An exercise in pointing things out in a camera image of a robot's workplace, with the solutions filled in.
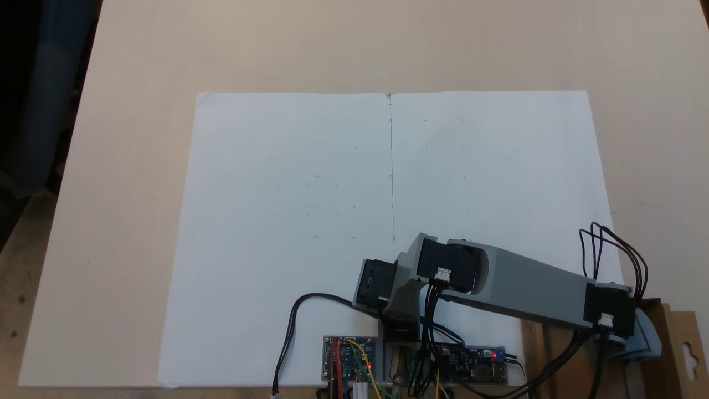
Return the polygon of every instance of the white paper sheet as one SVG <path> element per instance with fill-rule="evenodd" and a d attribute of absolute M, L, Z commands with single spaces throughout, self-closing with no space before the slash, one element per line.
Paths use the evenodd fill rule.
<path fill-rule="evenodd" d="M 159 381 L 269 386 L 296 298 L 351 298 L 363 258 L 393 261 L 420 232 L 580 273 L 592 220 L 610 225 L 585 92 L 204 94 Z M 614 251 L 601 280 L 622 281 Z M 522 355 L 516 319 L 447 303 L 436 319 Z M 376 322 L 304 303 L 281 386 L 322 384 L 326 334 Z"/>

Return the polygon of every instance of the cardboard box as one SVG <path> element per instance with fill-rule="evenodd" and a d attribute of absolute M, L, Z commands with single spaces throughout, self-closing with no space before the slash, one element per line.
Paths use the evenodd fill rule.
<path fill-rule="evenodd" d="M 643 300 L 639 307 L 650 318 L 662 341 L 660 358 L 642 363 L 645 396 L 648 399 L 707 398 L 709 376 L 694 312 L 671 311 L 659 298 Z M 697 361 L 694 379 L 690 379 L 685 365 L 684 344 L 689 345 Z"/>

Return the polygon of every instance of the white connector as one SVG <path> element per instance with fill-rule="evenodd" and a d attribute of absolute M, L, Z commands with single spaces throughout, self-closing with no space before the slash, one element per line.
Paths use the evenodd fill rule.
<path fill-rule="evenodd" d="M 438 268 L 436 275 L 433 276 L 435 280 L 443 280 L 446 283 L 450 283 L 450 270 L 445 268 Z"/>
<path fill-rule="evenodd" d="M 601 313 L 601 318 L 598 319 L 598 325 L 613 328 L 613 316 L 607 315 L 606 313 Z"/>
<path fill-rule="evenodd" d="M 354 383 L 352 384 L 352 399 L 367 399 L 369 395 L 369 384 L 368 383 Z"/>

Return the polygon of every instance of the red wire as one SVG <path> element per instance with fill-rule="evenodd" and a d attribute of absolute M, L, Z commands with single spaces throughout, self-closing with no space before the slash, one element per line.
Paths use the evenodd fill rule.
<path fill-rule="evenodd" d="M 340 340 L 337 340 L 337 351 L 335 352 L 336 356 L 336 362 L 337 362 L 337 388 L 340 390 L 339 392 L 339 398 L 340 399 L 345 399 L 345 392 L 343 389 L 346 389 L 342 387 L 342 361 L 340 360 Z"/>

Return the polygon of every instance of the robotic arm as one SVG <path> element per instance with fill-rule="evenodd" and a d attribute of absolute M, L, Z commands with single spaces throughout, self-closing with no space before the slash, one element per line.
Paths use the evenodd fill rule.
<path fill-rule="evenodd" d="M 365 259 L 353 307 L 377 312 L 387 342 L 419 337 L 421 288 L 447 282 L 446 301 L 562 328 L 610 329 L 606 353 L 623 361 L 659 356 L 652 323 L 631 288 L 598 283 L 494 246 L 465 240 L 437 242 L 419 234 L 394 263 Z"/>

